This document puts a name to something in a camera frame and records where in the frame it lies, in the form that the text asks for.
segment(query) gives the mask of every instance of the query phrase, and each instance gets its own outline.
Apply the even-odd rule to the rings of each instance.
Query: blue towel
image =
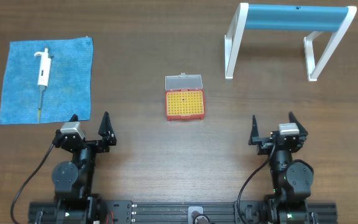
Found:
[[[73,114],[80,120],[90,119],[93,42],[90,37],[82,37],[11,42],[0,124],[37,124],[41,58],[34,54],[43,52],[45,47],[49,47],[53,59],[40,123],[68,121]]]

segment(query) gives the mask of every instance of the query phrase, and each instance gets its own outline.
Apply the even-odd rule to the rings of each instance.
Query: white bracket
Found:
[[[240,3],[234,13],[229,30],[224,36],[224,72],[226,78],[233,78],[234,66],[241,45],[242,34],[246,28],[248,3]]]
[[[309,82],[317,81],[318,76],[326,66],[328,59],[334,53],[334,50],[338,46],[342,37],[345,35],[347,28],[353,21],[354,16],[356,15],[357,8],[355,6],[348,6],[348,12],[345,19],[342,21],[341,26],[339,26],[338,31],[333,32],[331,38],[328,41],[327,47],[324,50],[321,58],[319,59],[317,65],[314,63],[314,53],[313,53],[313,40],[322,34],[322,32],[314,31],[309,34],[307,37],[303,38],[303,44],[305,45],[305,57],[306,57],[306,67],[308,70],[308,80]]]
[[[230,23],[229,30],[224,36],[224,65],[226,79],[233,78],[234,66],[236,65],[237,56],[240,49],[242,35],[246,26],[248,15],[248,3],[240,3],[239,7],[234,13],[233,20]],[[313,39],[318,37],[322,32],[314,31],[303,39],[305,45],[306,67],[308,72],[308,80],[310,82],[317,81],[318,76],[323,70],[327,61],[332,56],[334,50],[338,46],[342,37],[346,33],[353,18],[356,14],[357,8],[355,6],[348,6],[348,12],[339,29],[334,32],[328,42],[324,53],[322,54],[317,65],[314,63],[313,53]]]

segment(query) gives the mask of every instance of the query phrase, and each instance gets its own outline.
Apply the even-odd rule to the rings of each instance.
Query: wooden tabletop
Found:
[[[92,114],[82,122],[96,139],[108,111],[118,144],[97,157],[93,192],[137,202],[233,202],[265,159],[248,146],[252,115],[268,136],[293,111],[309,131],[294,158],[314,167],[310,201],[336,202],[340,223],[358,223],[358,1],[266,4],[347,6],[357,14],[317,82],[306,76],[307,32],[246,30],[233,80],[224,79],[224,34],[240,1],[0,0],[2,80],[15,40],[92,37]],[[329,35],[315,40],[320,56]],[[203,77],[203,121],[167,122],[165,76]],[[62,123],[0,126],[0,223],[12,199],[46,153]],[[25,223],[31,201],[51,201],[52,169],[71,154],[54,149],[15,208]],[[272,193],[262,169],[243,199]]]

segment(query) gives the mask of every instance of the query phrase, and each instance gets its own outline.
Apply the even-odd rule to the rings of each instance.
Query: blue and white stand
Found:
[[[352,23],[356,11],[355,6],[280,6],[240,3],[229,30],[224,36],[225,77],[233,78],[244,29],[307,30],[312,31],[303,39],[308,80],[310,82],[317,81],[328,59]],[[333,34],[316,65],[313,40],[323,32],[332,32]]]

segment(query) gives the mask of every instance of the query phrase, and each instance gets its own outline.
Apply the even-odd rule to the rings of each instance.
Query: open box lid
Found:
[[[201,75],[172,75],[165,77],[165,90],[201,90],[203,81]]]

